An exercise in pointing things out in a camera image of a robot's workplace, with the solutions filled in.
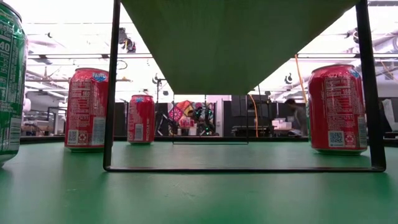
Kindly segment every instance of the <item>green sheet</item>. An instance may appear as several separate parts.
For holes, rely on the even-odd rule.
[[[208,95],[245,95],[357,2],[122,1],[174,93]]]

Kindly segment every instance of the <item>barcode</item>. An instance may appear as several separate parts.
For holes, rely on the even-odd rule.
[[[69,130],[68,145],[76,145],[77,144],[77,134],[78,134],[78,130]]]
[[[142,124],[136,124],[136,132],[134,135],[134,140],[135,141],[143,141],[143,132],[144,132],[144,126]]]
[[[344,147],[343,131],[329,131],[329,147]]]
[[[8,150],[18,150],[19,138],[21,137],[21,123],[22,120],[19,118],[11,118],[10,129],[8,131]]]
[[[366,134],[366,121],[365,117],[358,117],[358,133],[359,133],[359,146],[368,146],[368,135]]]
[[[105,142],[105,118],[95,117],[93,121],[92,145],[102,145]]]

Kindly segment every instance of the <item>ceiling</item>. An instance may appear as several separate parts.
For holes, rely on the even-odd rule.
[[[109,53],[112,0],[4,0],[4,2],[21,14],[23,27],[29,38],[28,88],[46,89],[54,97],[62,98],[67,96],[66,81],[77,67],[108,69],[109,60],[102,56]],[[394,52],[394,46],[398,43],[396,41],[398,1],[370,1],[369,5],[375,53],[397,53],[398,51]],[[124,78],[131,82],[117,83],[116,98],[128,100],[132,94],[139,93],[143,89],[155,95],[156,84],[153,79],[155,76],[163,78],[162,72],[124,8],[121,11],[121,27],[126,28],[127,36],[135,42],[137,50],[135,54],[127,54],[125,49],[119,49],[121,54],[119,58],[122,58],[118,66],[118,79]],[[334,63],[353,63],[357,66],[360,64],[352,55],[330,55],[358,53],[358,45],[353,38],[355,27],[356,14],[352,8],[299,52],[298,66],[304,80],[308,79],[312,70],[321,66]],[[40,59],[40,55],[47,55],[48,59]],[[395,61],[395,57],[385,58],[384,61],[386,63]],[[395,69],[394,63],[388,63],[388,66]],[[290,74],[291,80],[286,82],[285,78]],[[32,82],[43,77],[63,81]],[[275,99],[283,100],[295,94],[294,91],[285,90],[298,89],[296,94],[300,94],[298,84],[297,65],[295,60],[289,60],[261,82],[259,88],[261,93],[268,90]],[[164,96],[160,92],[160,100],[171,101],[172,90],[165,82],[162,91],[168,91],[169,95]]]

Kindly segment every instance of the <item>cable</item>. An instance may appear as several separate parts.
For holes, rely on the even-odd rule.
[[[305,102],[305,104],[307,104],[307,96],[305,95],[304,84],[303,84],[303,80],[301,79],[301,74],[300,74],[300,69],[299,69],[299,60],[297,59],[297,54],[294,55],[294,58],[296,60],[297,73],[298,73],[298,78],[300,79],[301,91],[303,93],[304,102]]]
[[[256,115],[256,138],[259,137],[259,131],[258,131],[258,127],[259,127],[259,118],[257,117],[257,106],[256,106],[256,102],[254,101],[253,97],[249,94],[251,100],[253,101],[253,105],[254,105],[254,114]]]
[[[394,77],[394,75],[390,72],[390,70],[386,67],[386,65],[380,60],[381,64],[383,65],[384,69],[388,72],[388,74],[391,76],[391,78],[398,83],[398,80]]]

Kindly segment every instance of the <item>person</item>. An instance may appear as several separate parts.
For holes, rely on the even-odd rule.
[[[292,128],[294,132],[301,136],[308,136],[308,126],[307,126],[307,113],[305,108],[296,104],[294,99],[286,100],[285,104],[294,112],[294,122]]]

